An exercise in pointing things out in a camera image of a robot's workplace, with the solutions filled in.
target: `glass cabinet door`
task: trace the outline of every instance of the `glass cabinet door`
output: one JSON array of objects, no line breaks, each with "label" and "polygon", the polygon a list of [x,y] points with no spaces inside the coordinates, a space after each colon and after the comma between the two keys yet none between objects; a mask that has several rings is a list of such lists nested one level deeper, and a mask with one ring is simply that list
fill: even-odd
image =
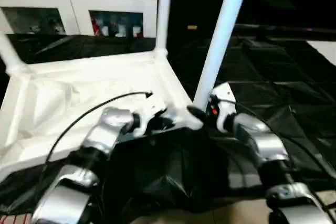
[{"label": "glass cabinet door", "polygon": [[71,0],[0,0],[6,34],[79,34]]},{"label": "glass cabinet door", "polygon": [[111,37],[143,37],[143,14],[128,12],[89,11],[95,35]]},{"label": "glass cabinet door", "polygon": [[66,34],[56,8],[1,7],[1,9],[15,34]]},{"label": "glass cabinet door", "polygon": [[83,35],[156,37],[157,0],[71,0]]}]

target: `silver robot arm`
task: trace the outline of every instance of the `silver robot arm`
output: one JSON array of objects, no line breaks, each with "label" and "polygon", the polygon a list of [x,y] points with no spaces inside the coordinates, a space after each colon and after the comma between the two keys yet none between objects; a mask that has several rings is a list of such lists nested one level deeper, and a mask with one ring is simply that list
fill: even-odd
[{"label": "silver robot arm", "polygon": [[103,180],[104,168],[115,144],[132,132],[144,135],[150,119],[166,109],[155,95],[138,111],[104,109],[98,123],[85,137],[80,149],[68,156],[65,165],[39,201],[32,223],[89,223],[91,196]]},{"label": "silver robot arm", "polygon": [[272,211],[269,223],[332,224],[307,185],[292,172],[282,140],[258,118],[237,114],[234,103],[223,101],[230,95],[227,84],[216,87],[207,112],[219,131],[233,133],[239,142],[251,149],[267,205]]}]

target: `black tarp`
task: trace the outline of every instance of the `black tarp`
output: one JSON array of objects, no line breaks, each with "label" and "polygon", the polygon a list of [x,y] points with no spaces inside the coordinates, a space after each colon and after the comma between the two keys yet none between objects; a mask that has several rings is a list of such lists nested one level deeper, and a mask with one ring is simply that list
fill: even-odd
[{"label": "black tarp", "polygon": [[[150,50],[154,41],[86,36],[11,36],[27,63],[66,60]],[[170,48],[169,61],[192,98],[209,40],[192,40]],[[336,167],[335,66],[304,41],[232,38],[216,84],[229,82],[236,100],[276,131],[306,146]],[[315,189],[330,189],[325,174],[300,149],[284,140],[289,153]],[[50,170],[51,180],[57,171]],[[31,210],[40,167],[12,174],[0,184],[0,210]],[[15,183],[26,177],[27,183]],[[262,197],[249,151],[231,136],[214,131],[175,132],[117,145],[104,186],[109,220],[127,222],[163,208],[206,211],[214,199]]]}]

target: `white bar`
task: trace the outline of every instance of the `white bar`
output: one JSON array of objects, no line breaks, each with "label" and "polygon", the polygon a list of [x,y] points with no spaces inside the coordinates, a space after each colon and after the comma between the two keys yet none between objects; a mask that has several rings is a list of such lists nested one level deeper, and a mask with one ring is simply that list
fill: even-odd
[{"label": "white bar", "polygon": [[6,65],[7,73],[24,65],[7,38],[7,35],[2,32],[0,32],[0,56]]},{"label": "white bar", "polygon": [[155,50],[165,51],[168,33],[168,21],[170,11],[170,0],[159,0],[159,11],[156,32],[156,46]]},{"label": "white bar", "polygon": [[194,105],[205,110],[243,0],[223,0],[210,48],[198,83]]}]

